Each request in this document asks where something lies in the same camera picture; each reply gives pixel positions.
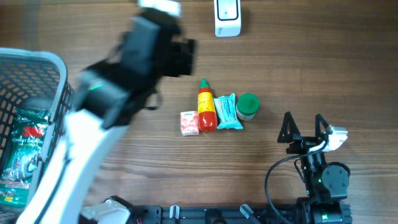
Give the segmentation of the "green 3M gloves packet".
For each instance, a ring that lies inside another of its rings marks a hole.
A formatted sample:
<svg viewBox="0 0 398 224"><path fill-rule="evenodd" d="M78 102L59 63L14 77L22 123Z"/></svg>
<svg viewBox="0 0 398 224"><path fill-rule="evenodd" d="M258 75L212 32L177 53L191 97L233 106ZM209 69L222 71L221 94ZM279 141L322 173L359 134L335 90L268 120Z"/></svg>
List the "green 3M gloves packet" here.
<svg viewBox="0 0 398 224"><path fill-rule="evenodd" d="M50 111L17 108L11 150L1 172L1 205L23 207L39 162L49 126Z"/></svg>

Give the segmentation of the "small red white carton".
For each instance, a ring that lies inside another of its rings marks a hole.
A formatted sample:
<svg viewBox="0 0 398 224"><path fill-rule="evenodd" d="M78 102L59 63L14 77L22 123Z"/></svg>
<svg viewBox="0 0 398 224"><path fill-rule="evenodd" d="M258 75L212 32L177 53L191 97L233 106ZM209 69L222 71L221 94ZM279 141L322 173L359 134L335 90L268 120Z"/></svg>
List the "small red white carton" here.
<svg viewBox="0 0 398 224"><path fill-rule="evenodd" d="M196 111L180 113L180 130L183 136L199 135L198 113Z"/></svg>

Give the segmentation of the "red chili sauce bottle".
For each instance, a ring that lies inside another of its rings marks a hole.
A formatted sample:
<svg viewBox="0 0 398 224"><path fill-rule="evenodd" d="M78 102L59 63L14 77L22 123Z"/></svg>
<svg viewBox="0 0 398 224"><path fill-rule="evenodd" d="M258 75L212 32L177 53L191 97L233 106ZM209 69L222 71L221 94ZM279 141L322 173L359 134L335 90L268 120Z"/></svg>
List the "red chili sauce bottle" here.
<svg viewBox="0 0 398 224"><path fill-rule="evenodd" d="M213 101L213 92L205 78L198 87L198 124L203 133L216 131L218 118Z"/></svg>

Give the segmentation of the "green lid jar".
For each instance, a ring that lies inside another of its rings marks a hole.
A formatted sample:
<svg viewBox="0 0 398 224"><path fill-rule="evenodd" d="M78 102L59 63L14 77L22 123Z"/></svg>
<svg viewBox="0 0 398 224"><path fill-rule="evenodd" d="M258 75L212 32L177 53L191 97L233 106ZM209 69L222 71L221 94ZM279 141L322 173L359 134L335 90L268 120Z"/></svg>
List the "green lid jar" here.
<svg viewBox="0 0 398 224"><path fill-rule="evenodd" d="M252 93L245 93L236 103L236 113L240 120L249 121L256 115L259 107L259 98Z"/></svg>

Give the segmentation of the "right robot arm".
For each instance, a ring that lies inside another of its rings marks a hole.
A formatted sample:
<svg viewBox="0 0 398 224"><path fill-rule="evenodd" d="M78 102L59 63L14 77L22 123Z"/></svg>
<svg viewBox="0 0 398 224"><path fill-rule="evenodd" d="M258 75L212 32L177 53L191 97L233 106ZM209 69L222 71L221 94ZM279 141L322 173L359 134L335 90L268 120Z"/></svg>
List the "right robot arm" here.
<svg viewBox="0 0 398 224"><path fill-rule="evenodd" d="M318 114L315 135L302 136L291 112L286 112L278 143L288 143L287 154L299 156L302 180L307 196L297 199L294 223L352 223L349 205L342 204L348 196L350 169L340 162L327 162L325 154L337 150L348 138L346 128L328 124Z"/></svg>

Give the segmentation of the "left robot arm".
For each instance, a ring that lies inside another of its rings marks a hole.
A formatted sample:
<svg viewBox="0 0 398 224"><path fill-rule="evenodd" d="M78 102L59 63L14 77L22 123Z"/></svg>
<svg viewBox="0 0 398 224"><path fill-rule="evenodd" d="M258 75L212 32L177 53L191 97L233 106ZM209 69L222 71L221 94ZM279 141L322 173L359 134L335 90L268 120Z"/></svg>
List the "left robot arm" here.
<svg viewBox="0 0 398 224"><path fill-rule="evenodd" d="M18 223L79 221L101 161L146 108L160 79L192 72L195 41L175 41L182 34L179 17L178 9L143 8L115 51L118 61L106 58L80 73L64 134Z"/></svg>

